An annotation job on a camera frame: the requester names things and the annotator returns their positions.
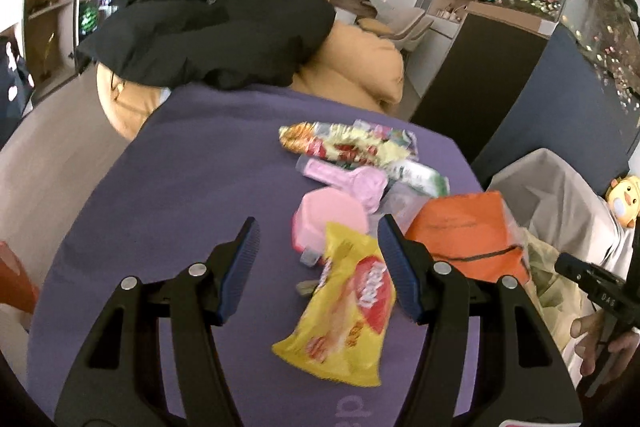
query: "pink lid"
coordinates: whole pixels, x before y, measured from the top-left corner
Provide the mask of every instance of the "pink lid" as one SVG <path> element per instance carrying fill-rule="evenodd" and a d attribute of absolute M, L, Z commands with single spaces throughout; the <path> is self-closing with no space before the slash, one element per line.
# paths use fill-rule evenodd
<path fill-rule="evenodd" d="M 338 188 L 318 188 L 305 194 L 293 217 L 293 247 L 324 252 L 326 224 L 340 223 L 360 233 L 369 232 L 367 213 L 358 200 Z"/>

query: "yellow chick toy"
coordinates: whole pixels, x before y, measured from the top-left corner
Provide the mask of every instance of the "yellow chick toy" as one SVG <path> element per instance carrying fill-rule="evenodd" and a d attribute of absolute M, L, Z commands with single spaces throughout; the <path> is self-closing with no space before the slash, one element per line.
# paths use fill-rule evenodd
<path fill-rule="evenodd" d="M 640 178 L 627 176 L 613 180 L 606 199 L 620 225 L 635 228 L 636 217 L 640 214 Z"/>

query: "metal bolt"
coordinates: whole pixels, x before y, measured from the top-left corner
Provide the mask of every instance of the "metal bolt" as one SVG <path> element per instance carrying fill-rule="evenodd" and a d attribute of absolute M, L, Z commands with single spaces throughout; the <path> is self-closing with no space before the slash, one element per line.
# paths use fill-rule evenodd
<path fill-rule="evenodd" d="M 518 287 L 518 280 L 511 275 L 507 275 L 502 278 L 502 284 L 510 290 L 516 289 Z"/>
<path fill-rule="evenodd" d="M 138 284 L 138 279 L 135 277 L 125 277 L 120 283 L 120 288 L 123 290 L 132 290 Z"/>
<path fill-rule="evenodd" d="M 451 273 L 451 265 L 444 261 L 438 261 L 433 265 L 433 270 L 440 275 L 448 275 Z"/>
<path fill-rule="evenodd" d="M 200 277 L 201 275 L 206 274 L 206 272 L 207 267 L 204 266 L 203 263 L 192 264 L 189 267 L 189 275 L 191 275 L 192 277 Z"/>

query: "purple tablecloth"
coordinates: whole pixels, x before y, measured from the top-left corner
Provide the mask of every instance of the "purple tablecloth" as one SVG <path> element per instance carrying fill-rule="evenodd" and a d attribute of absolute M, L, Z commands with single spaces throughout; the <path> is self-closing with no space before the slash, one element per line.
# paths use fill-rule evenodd
<path fill-rule="evenodd" d="M 214 329 L 244 425 L 333 427 L 344 422 L 341 411 L 358 408 L 362 417 L 347 418 L 350 423 L 392 426 L 425 333 L 399 310 L 386 334 L 381 387 L 319 380 L 271 352 L 271 344 L 293 331 L 305 308 L 295 284 L 318 275 L 299 263 L 290 225 L 302 196 L 319 184 L 296 172 L 297 156 L 280 146 L 278 127 L 356 118 L 414 131 L 420 160 L 448 176 L 454 194 L 480 190 L 458 147 L 423 128 L 288 89 L 221 92 L 199 84 L 177 89 L 95 189 L 44 283 L 28 360 L 28 390 L 43 410 L 52 416 L 86 334 L 123 277 L 137 275 L 143 282 L 174 277 L 206 259 L 213 245 L 233 239 L 246 217 L 254 216 L 262 233 L 260 251 L 238 313 Z M 167 400 L 170 410 L 181 414 L 167 324 L 162 331 Z M 459 402 L 468 401 L 474 373 L 475 367 L 467 371 L 471 381 Z"/>

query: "yellow snack bag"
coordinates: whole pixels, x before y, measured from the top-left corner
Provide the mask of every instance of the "yellow snack bag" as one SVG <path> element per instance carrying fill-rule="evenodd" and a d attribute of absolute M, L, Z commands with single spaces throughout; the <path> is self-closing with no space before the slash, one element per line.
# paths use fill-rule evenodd
<path fill-rule="evenodd" d="M 378 242 L 328 223 L 322 258 L 318 288 L 296 330 L 273 344 L 273 352 L 319 378 L 380 385 L 378 365 L 396 290 Z"/>

